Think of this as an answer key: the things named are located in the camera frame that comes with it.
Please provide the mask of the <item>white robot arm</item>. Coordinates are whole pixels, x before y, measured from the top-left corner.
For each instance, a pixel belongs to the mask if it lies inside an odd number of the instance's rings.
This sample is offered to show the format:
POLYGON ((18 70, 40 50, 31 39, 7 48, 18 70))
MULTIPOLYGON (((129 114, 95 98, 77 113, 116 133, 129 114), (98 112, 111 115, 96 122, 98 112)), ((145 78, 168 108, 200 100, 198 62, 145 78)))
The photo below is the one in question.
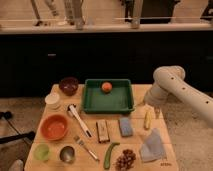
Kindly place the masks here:
POLYGON ((144 96, 144 102, 162 106, 169 94, 193 108, 213 128, 213 98, 193 88, 184 81, 185 70, 181 66, 162 66, 153 72, 154 83, 144 96))

